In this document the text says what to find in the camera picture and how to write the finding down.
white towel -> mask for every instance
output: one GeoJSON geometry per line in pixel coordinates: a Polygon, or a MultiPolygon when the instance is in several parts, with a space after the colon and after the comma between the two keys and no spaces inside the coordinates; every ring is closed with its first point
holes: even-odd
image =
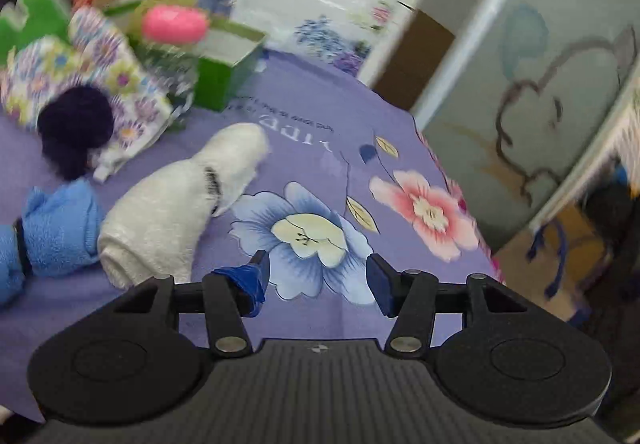
{"type": "Polygon", "coordinates": [[[176,283],[191,281],[193,254],[210,216],[231,207],[267,153],[260,126],[234,124],[191,159],[169,164],[129,189],[98,237],[111,283],[124,288],[163,274],[176,283]]]}

printed flower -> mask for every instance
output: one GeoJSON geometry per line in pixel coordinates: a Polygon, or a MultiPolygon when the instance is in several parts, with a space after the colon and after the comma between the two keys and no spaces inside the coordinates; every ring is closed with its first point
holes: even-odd
{"type": "Polygon", "coordinates": [[[20,80],[28,80],[33,77],[42,64],[40,48],[36,45],[27,46],[15,58],[15,74],[20,80]]]}
{"type": "Polygon", "coordinates": [[[49,92],[50,87],[51,78],[48,75],[38,74],[29,81],[27,92],[34,101],[39,101],[44,94],[49,92]]]}
{"type": "Polygon", "coordinates": [[[69,37],[74,46],[82,51],[104,28],[104,20],[93,8],[79,9],[69,23],[69,37]]]}
{"type": "Polygon", "coordinates": [[[111,65],[105,82],[111,93],[128,95],[138,91],[140,78],[135,65],[120,60],[111,65]]]}
{"type": "Polygon", "coordinates": [[[119,36],[104,35],[98,38],[92,47],[95,64],[109,66],[114,63],[121,43],[122,38],[119,36]]]}
{"type": "Polygon", "coordinates": [[[10,95],[4,102],[4,109],[9,117],[25,126],[31,120],[31,107],[25,100],[10,95]]]}
{"type": "Polygon", "coordinates": [[[69,48],[54,46],[44,54],[44,69],[51,77],[65,77],[76,70],[72,59],[73,51],[69,48]]]}
{"type": "Polygon", "coordinates": [[[394,171],[400,187],[374,177],[369,183],[373,197],[388,205],[412,224],[434,255],[444,261],[460,257],[460,249],[478,247],[473,221],[461,211],[456,199],[441,188],[432,188],[415,171],[394,171]]]}
{"type": "Polygon", "coordinates": [[[5,101],[11,95],[11,92],[14,89],[14,80],[11,77],[7,77],[7,73],[5,71],[1,72],[0,76],[0,102],[4,106],[5,101]]]}
{"type": "Polygon", "coordinates": [[[118,128],[118,140],[120,145],[126,149],[136,140],[142,137],[145,132],[145,125],[139,120],[127,120],[118,128]]]}
{"type": "Polygon", "coordinates": [[[148,75],[145,75],[142,80],[140,80],[140,88],[145,93],[159,93],[158,84],[156,80],[148,75]]]}
{"type": "Polygon", "coordinates": [[[322,283],[351,303],[373,303],[365,262],[372,250],[367,239],[297,182],[284,198],[263,191],[243,195],[232,206],[240,221],[231,235],[249,255],[269,252],[270,281],[283,299],[317,297],[322,283]]]}
{"type": "Polygon", "coordinates": [[[307,46],[309,53],[324,61],[331,60],[346,49],[340,34],[329,28],[331,21],[326,16],[318,20],[306,19],[296,27],[296,42],[307,46]]]}
{"type": "Polygon", "coordinates": [[[82,84],[91,84],[90,77],[83,77],[81,74],[77,74],[76,72],[72,72],[67,77],[59,80],[55,85],[55,90],[52,88],[50,93],[53,95],[63,93],[63,91],[68,90],[69,88],[73,88],[74,86],[81,86],[82,84]]]}
{"type": "Polygon", "coordinates": [[[127,109],[122,99],[117,95],[111,98],[111,112],[113,113],[114,124],[121,124],[127,113],[127,109]]]}
{"type": "Polygon", "coordinates": [[[343,52],[337,56],[331,64],[338,68],[338,70],[355,77],[358,75],[358,71],[360,70],[363,61],[364,60],[361,57],[358,57],[353,52],[343,52]]]}
{"type": "Polygon", "coordinates": [[[81,75],[88,75],[94,71],[94,64],[91,59],[81,58],[78,64],[78,73],[81,75]]]}
{"type": "Polygon", "coordinates": [[[136,100],[134,107],[138,114],[138,118],[143,122],[153,122],[156,120],[156,117],[158,117],[156,102],[148,96],[144,96],[136,100]]]}
{"type": "Polygon", "coordinates": [[[377,7],[373,7],[371,16],[378,25],[384,25],[389,20],[389,16],[391,16],[391,7],[387,3],[380,1],[377,7]]]}
{"type": "Polygon", "coordinates": [[[458,202],[458,207],[460,207],[460,210],[463,213],[466,213],[467,208],[465,198],[462,195],[462,188],[455,180],[450,179],[447,175],[444,175],[444,179],[447,183],[447,191],[449,191],[449,194],[458,202]]]}

floral cloth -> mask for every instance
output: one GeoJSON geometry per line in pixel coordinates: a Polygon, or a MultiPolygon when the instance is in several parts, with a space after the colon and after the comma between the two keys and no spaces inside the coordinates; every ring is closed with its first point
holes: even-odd
{"type": "Polygon", "coordinates": [[[94,68],[90,59],[58,38],[39,39],[9,62],[2,80],[2,107],[22,127],[35,129],[40,111],[89,77],[94,68]]]}
{"type": "Polygon", "coordinates": [[[94,8],[76,11],[69,23],[72,48],[53,36],[31,43],[9,63],[1,102],[18,123],[35,129],[40,111],[68,88],[92,84],[110,98],[111,141],[92,154],[94,177],[105,180],[153,144],[172,108],[146,75],[124,35],[94,8]]]}
{"type": "Polygon", "coordinates": [[[281,298],[315,298],[326,283],[351,303],[373,303],[365,275],[373,252],[367,238],[299,183],[287,184],[284,198],[268,191],[244,195],[231,210],[240,221],[230,234],[247,255],[269,252],[270,283],[281,298]]]}
{"type": "Polygon", "coordinates": [[[394,171],[398,185],[373,177],[373,197],[408,221],[429,250],[444,261],[460,257],[460,248],[478,248],[475,223],[445,189],[431,187],[415,171],[394,171]]]}

black band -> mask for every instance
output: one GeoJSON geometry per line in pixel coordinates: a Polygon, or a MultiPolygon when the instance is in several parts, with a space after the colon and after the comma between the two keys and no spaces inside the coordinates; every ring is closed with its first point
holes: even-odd
{"type": "Polygon", "coordinates": [[[27,244],[24,242],[24,228],[22,227],[22,219],[18,218],[14,221],[15,242],[18,247],[18,258],[24,275],[31,274],[31,262],[27,254],[27,244]]]}
{"type": "Polygon", "coordinates": [[[207,175],[207,192],[216,198],[216,205],[211,211],[211,214],[213,214],[218,210],[218,204],[220,203],[220,198],[222,198],[220,182],[218,181],[218,175],[212,168],[206,167],[204,171],[207,175]]]}

pink ball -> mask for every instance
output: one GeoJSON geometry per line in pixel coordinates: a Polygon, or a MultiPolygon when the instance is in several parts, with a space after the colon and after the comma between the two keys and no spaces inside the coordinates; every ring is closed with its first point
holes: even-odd
{"type": "Polygon", "coordinates": [[[209,28],[203,12],[177,5],[156,5],[142,19],[142,35],[149,41],[187,45],[200,41],[209,28]]]}

